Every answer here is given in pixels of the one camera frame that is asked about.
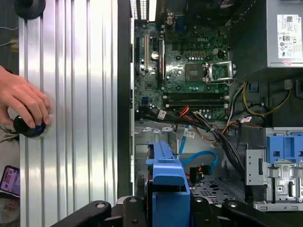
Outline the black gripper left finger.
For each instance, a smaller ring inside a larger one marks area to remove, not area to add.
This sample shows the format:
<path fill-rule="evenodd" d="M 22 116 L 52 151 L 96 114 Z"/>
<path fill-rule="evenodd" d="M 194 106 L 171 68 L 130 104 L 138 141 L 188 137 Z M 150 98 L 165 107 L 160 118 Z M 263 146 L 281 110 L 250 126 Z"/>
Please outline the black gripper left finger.
<path fill-rule="evenodd" d="M 68 215 L 54 227 L 146 227 L 145 202 L 140 197 L 126 196 L 115 206 L 107 201 L 93 201 Z"/>

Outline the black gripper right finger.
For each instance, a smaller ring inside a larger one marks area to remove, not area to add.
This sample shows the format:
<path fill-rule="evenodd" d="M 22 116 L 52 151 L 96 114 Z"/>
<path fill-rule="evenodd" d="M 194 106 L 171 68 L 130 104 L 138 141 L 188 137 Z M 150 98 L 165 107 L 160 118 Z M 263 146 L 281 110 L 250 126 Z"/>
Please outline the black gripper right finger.
<path fill-rule="evenodd" d="M 207 199 L 191 198 L 192 227 L 271 227 L 272 219 L 245 203 L 225 201 L 216 214 Z"/>

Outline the person's bare hand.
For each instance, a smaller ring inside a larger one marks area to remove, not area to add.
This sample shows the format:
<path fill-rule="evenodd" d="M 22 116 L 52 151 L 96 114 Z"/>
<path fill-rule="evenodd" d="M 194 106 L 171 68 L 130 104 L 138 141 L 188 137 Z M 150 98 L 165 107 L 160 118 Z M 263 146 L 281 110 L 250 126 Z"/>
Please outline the person's bare hand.
<path fill-rule="evenodd" d="M 44 93 L 19 75 L 0 68 L 0 123 L 13 125 L 8 109 L 20 115 L 28 127 L 49 125 L 50 104 Z"/>

